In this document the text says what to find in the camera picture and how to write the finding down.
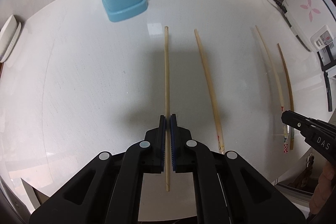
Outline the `person right hand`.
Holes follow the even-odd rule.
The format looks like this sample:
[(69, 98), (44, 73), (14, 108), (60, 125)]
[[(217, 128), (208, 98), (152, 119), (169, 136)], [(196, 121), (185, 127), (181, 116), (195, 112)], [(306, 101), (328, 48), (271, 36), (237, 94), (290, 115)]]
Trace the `person right hand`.
[(322, 173), (318, 179), (313, 196), (309, 202), (309, 214), (318, 214), (330, 197), (333, 190), (332, 182), (335, 177), (335, 166), (329, 161), (325, 162)]

